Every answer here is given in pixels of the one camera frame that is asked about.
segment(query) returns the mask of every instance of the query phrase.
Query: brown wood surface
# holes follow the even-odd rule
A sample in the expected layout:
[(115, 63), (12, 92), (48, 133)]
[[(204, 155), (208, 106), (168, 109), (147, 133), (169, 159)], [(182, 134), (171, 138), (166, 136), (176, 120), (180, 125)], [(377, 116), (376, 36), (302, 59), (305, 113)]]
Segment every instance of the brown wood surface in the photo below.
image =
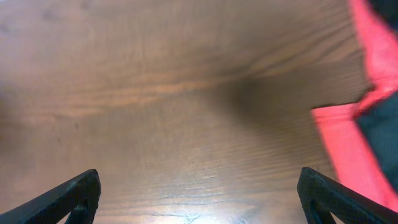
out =
[(95, 223), (305, 223), (361, 73), (343, 0), (0, 1), (0, 213), (97, 169)]

